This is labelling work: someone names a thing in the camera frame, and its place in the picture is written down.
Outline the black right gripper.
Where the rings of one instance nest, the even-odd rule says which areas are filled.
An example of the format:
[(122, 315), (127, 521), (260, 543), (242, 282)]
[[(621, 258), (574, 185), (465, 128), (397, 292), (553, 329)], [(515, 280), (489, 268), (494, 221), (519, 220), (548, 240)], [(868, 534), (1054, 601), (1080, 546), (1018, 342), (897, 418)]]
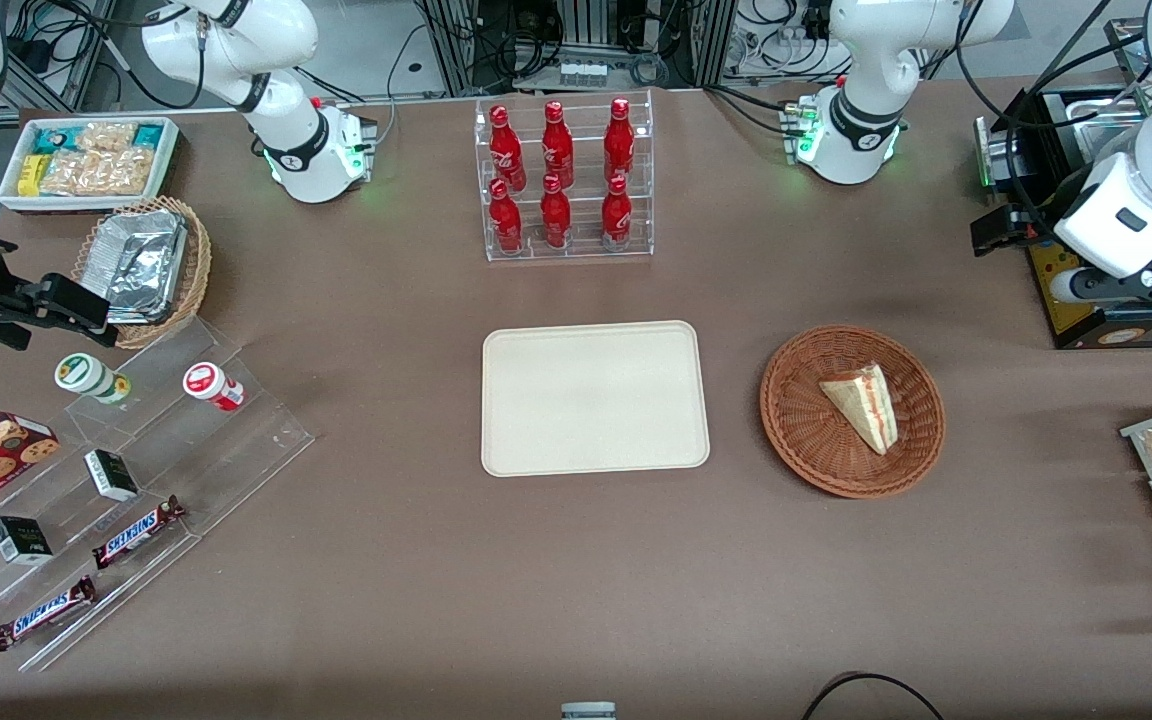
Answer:
[[(54, 286), (54, 314), (44, 306), (44, 295)], [(31, 332), (23, 325), (38, 328), (61, 327), (82, 334), (94, 343), (113, 348), (119, 332), (108, 323), (109, 301), (74, 282), (71, 278), (47, 273), (41, 281), (29, 283), (13, 275), (0, 263), (0, 344), (26, 348)]]

